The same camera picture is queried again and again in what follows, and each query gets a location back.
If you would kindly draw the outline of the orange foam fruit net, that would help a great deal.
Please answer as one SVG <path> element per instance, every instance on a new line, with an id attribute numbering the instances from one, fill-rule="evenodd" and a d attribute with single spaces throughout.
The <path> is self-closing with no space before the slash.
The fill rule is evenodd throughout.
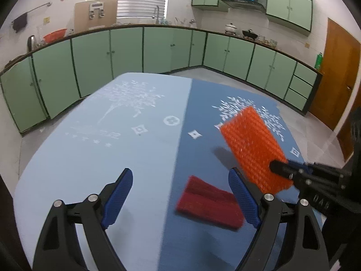
<path id="1" fill-rule="evenodd" d="M 220 128 L 246 178 L 262 193 L 277 194 L 293 182 L 269 169 L 271 161 L 287 162 L 281 147 L 256 110 L 248 107 Z"/>

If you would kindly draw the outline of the dark red scouring pad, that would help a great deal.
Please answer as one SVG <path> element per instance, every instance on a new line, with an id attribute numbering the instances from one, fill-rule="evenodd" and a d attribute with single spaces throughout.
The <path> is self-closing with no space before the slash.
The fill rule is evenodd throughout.
<path id="1" fill-rule="evenodd" d="M 232 230 L 238 230 L 244 223 L 244 215 L 232 193 L 194 175 L 189 177 L 176 211 Z"/>

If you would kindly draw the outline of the green lower kitchen cabinets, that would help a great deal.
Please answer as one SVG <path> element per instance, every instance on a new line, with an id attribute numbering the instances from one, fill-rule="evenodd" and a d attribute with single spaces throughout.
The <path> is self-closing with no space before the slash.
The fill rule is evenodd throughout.
<path id="1" fill-rule="evenodd" d="M 127 72 L 172 73 L 205 67 L 242 81 L 306 114 L 322 79 L 274 48 L 182 27 L 127 26 L 71 35 L 10 63 L 1 91 L 20 133 L 52 119 Z"/>

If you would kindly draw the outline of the chrome kitchen faucet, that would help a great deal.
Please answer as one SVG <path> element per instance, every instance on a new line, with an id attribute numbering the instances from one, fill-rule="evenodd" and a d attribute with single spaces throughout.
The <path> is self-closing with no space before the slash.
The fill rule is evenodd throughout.
<path id="1" fill-rule="evenodd" d="M 155 6 L 154 8 L 154 13 L 152 16 L 153 19 L 155 19 L 155 24 L 159 25 L 160 24 L 160 8 L 158 5 Z"/>

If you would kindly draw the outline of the green bottle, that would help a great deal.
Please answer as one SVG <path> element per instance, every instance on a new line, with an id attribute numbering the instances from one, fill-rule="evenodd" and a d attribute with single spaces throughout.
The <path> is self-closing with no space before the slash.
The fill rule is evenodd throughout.
<path id="1" fill-rule="evenodd" d="M 319 54 L 316 56 L 316 62 L 315 62 L 315 69 L 316 69 L 317 71 L 320 71 L 321 65 L 322 65 L 322 61 L 323 61 L 323 54 L 322 54 L 322 53 L 319 53 Z"/>

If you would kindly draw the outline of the wooden door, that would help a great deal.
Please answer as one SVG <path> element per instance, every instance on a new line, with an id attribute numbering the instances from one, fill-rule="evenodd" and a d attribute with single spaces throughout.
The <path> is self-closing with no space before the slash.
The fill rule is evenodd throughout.
<path id="1" fill-rule="evenodd" d="M 337 126 L 349 102 L 359 63 L 360 42 L 329 19 L 320 68 L 322 79 L 309 112 L 331 130 Z"/>

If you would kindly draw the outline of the black wok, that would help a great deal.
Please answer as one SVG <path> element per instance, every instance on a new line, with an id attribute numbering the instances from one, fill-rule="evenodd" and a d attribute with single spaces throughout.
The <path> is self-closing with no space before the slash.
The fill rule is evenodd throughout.
<path id="1" fill-rule="evenodd" d="M 255 34 L 251 29 L 249 29 L 247 31 L 243 30 L 242 34 L 243 34 L 244 39 L 249 39 L 249 40 L 255 41 L 258 38 L 258 35 Z"/>

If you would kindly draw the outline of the blue tree-print tablecloth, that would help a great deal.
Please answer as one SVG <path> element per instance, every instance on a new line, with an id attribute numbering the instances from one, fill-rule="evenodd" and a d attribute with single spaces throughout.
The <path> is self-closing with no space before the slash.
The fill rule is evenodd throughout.
<path id="1" fill-rule="evenodd" d="M 234 270 L 255 234 L 176 212 L 188 178 L 229 190 L 237 165 L 220 125 L 252 106 L 288 159 L 307 159 L 280 115 L 259 94 L 208 81 L 126 73 L 86 98 L 33 155 L 14 196 L 16 225 L 29 261 L 54 203 L 83 201 L 125 168 L 133 186 L 109 239 L 127 270 Z"/>

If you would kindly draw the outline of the white cooking pot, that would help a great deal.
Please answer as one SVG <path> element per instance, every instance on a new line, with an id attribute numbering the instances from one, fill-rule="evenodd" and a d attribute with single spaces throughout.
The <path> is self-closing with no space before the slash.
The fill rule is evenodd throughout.
<path id="1" fill-rule="evenodd" d="M 237 27 L 232 23 L 225 25 L 224 32 L 229 35 L 237 35 Z"/>

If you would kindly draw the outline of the steel electric kettle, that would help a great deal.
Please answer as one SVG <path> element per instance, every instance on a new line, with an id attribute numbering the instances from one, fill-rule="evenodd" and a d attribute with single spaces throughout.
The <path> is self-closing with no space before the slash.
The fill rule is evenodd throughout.
<path id="1" fill-rule="evenodd" d="M 37 48 L 37 39 L 35 35 L 30 35 L 27 40 L 27 50 L 32 52 Z"/>

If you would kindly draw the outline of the red plastic basin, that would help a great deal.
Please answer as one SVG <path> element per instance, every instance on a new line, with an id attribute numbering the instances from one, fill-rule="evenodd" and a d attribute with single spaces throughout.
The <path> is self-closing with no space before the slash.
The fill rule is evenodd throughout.
<path id="1" fill-rule="evenodd" d="M 53 31 L 52 33 L 49 33 L 47 35 L 44 36 L 44 41 L 46 44 L 52 43 L 54 41 L 63 39 L 65 36 L 67 29 L 59 29 L 57 31 Z"/>

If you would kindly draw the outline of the dark hanging towel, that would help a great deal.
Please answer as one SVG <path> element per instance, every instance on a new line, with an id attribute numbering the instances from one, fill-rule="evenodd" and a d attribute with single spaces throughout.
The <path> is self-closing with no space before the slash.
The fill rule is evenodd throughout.
<path id="1" fill-rule="evenodd" d="M 16 19 L 14 19 L 14 21 L 12 22 L 12 28 L 16 33 L 18 33 L 27 26 L 27 23 L 28 13 L 25 12 L 24 14 L 21 14 Z"/>

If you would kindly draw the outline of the brown water purifier box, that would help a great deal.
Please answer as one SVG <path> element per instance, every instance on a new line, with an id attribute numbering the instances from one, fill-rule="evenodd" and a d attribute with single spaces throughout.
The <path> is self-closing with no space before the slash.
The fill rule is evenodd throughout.
<path id="1" fill-rule="evenodd" d="M 116 24 L 118 0 L 91 0 L 78 2 L 74 8 L 74 31 L 106 28 Z"/>

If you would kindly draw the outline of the metal towel bar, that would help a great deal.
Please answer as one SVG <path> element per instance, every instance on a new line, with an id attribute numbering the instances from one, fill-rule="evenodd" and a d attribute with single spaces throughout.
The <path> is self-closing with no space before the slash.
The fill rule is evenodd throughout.
<path id="1" fill-rule="evenodd" d="M 28 14 L 29 12 L 35 11 L 35 10 L 41 8 L 41 7 L 50 7 L 51 5 L 52 5 L 52 2 L 49 1 L 49 2 L 47 2 L 47 3 L 44 3 L 44 4 L 42 4 L 42 5 L 39 5 L 39 6 L 35 7 L 35 8 L 33 8 L 33 9 L 27 11 L 27 12 L 24 12 L 23 14 L 25 14 L 25 13 Z"/>

